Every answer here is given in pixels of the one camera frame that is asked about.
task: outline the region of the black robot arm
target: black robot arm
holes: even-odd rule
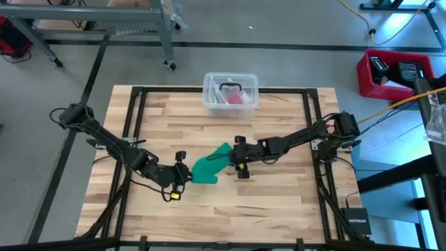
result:
[[[334,121],[333,132],[328,131],[327,122]],[[290,149],[301,144],[320,139],[318,158],[331,162],[337,156],[337,149],[359,144],[355,138],[360,135],[355,117],[346,112],[328,114],[312,126],[293,132],[285,137],[269,137],[257,140],[257,144],[248,144],[243,136],[236,136],[236,144],[229,152],[229,161],[235,165],[238,178],[249,178],[247,163],[262,161],[274,164]]]
[[[176,163],[173,166],[158,164],[158,157],[145,149],[131,146],[127,141],[117,138],[110,131],[103,128],[93,115],[93,110],[86,105],[71,104],[59,115],[59,121],[51,120],[63,129],[85,132],[106,147],[108,154],[121,160],[123,164],[144,178],[155,181],[160,187],[167,188],[171,184],[174,190],[178,185],[184,185],[192,180],[192,174],[182,160],[186,152],[176,154]]]

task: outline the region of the red crate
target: red crate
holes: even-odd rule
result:
[[[423,54],[390,52],[386,50],[367,49],[365,55],[357,63],[357,80],[360,86],[361,96],[368,98],[379,98],[384,100],[400,101],[413,96],[414,91],[410,89],[388,87],[375,84],[371,76],[370,56],[378,56],[388,66],[393,66],[399,61],[409,61],[421,65],[424,77],[432,78],[433,71],[429,57]]]

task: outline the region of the concrete floor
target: concrete floor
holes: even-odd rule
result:
[[[357,8],[363,1],[346,2]],[[433,16],[446,34],[443,9],[440,2]],[[377,40],[384,40],[412,14],[380,11],[364,15],[378,29]],[[371,45],[366,39],[365,23],[335,0],[189,0],[184,3],[183,19],[190,28],[176,32],[176,41]],[[440,47],[423,14],[385,46]],[[90,45],[52,48],[64,63],[64,69],[53,68],[35,48],[31,50],[30,61],[11,65],[0,60],[0,122],[4,124],[0,130],[0,245],[21,243],[26,238],[65,136],[47,115],[56,107],[79,100],[98,51],[98,46]],[[370,109],[378,111],[388,106],[387,101],[363,98],[358,93],[355,67],[363,52],[184,47],[174,50],[178,67],[171,73],[161,65],[165,58],[160,48],[108,47],[89,100],[97,120],[104,121],[115,84],[201,85],[204,74],[210,71],[254,73],[261,86],[333,87],[341,109],[353,113],[357,120],[368,116]],[[445,73],[444,55],[429,56],[435,74]],[[420,123],[419,112],[404,111],[376,126],[364,135],[355,152],[354,164],[357,168],[362,168],[364,161],[400,165],[425,155],[429,149],[422,139],[422,127],[403,135]],[[66,240],[74,235],[95,155],[85,139],[83,135],[77,136],[41,241]],[[358,173],[361,177],[368,175],[371,174]],[[413,196],[413,191],[404,186],[390,194],[394,197],[386,200],[403,208],[406,201],[398,198]],[[395,213],[374,208],[378,198],[371,193],[363,197],[370,214],[377,216],[372,224],[374,240],[416,246],[413,232],[405,234],[406,238],[395,233],[395,229],[407,229],[407,224],[413,226],[407,223],[411,220],[385,223],[385,218]]]

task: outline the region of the butcher block tabletop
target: butcher block tabletop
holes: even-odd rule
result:
[[[104,127],[117,136],[123,132],[131,90],[132,86],[115,86],[111,95]],[[322,115],[339,111],[334,89],[319,88],[318,94]],[[153,152],[165,165],[174,164],[175,152],[187,151],[184,163],[191,169],[222,143],[232,145],[236,135],[244,135],[252,143],[306,127],[302,95],[261,93],[259,100],[249,120],[218,119],[202,105],[201,93],[150,92],[139,133],[139,139],[147,142],[139,147]],[[139,98],[129,135],[133,134],[138,104]],[[105,150],[99,150],[95,158],[106,155]],[[347,153],[339,157],[351,161]],[[76,235],[87,231],[106,207],[115,163],[106,158],[94,164]],[[355,173],[343,161],[333,163],[332,168],[339,205],[345,207],[346,195],[357,192]],[[237,179],[236,171],[227,167],[217,175],[215,185],[188,183],[181,200],[169,203],[159,193],[131,183],[121,240],[139,241],[147,236],[151,241],[295,243],[303,238],[304,243],[325,242],[309,144],[291,149],[274,165],[256,162],[249,170],[251,178],[247,180]],[[136,174],[132,179],[157,187]],[[348,203],[362,206],[358,194],[351,195]],[[332,238],[337,238],[334,216],[327,208]],[[115,222],[116,211],[110,235]]]

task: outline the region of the green cloth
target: green cloth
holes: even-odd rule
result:
[[[215,176],[229,165],[229,151],[232,150],[228,143],[221,145],[210,156],[202,157],[192,167],[192,182],[200,184],[216,184]]]

